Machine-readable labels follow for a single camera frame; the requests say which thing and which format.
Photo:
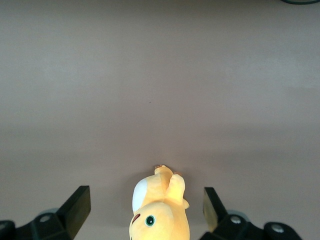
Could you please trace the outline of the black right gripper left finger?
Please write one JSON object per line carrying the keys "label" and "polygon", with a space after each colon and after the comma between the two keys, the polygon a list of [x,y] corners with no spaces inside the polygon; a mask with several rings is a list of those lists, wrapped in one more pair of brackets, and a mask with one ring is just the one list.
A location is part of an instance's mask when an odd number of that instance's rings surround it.
{"label": "black right gripper left finger", "polygon": [[81,185],[58,209],[45,210],[27,224],[16,227],[0,221],[2,240],[73,240],[91,212],[88,185]]}

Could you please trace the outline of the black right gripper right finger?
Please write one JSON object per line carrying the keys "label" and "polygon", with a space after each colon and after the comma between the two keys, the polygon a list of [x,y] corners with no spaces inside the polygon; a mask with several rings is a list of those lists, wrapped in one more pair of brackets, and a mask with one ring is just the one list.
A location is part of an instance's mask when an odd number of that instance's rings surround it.
{"label": "black right gripper right finger", "polygon": [[298,233],[281,222],[267,222],[259,228],[243,215],[228,213],[213,187],[205,187],[203,215],[209,230],[202,240],[299,240]]}

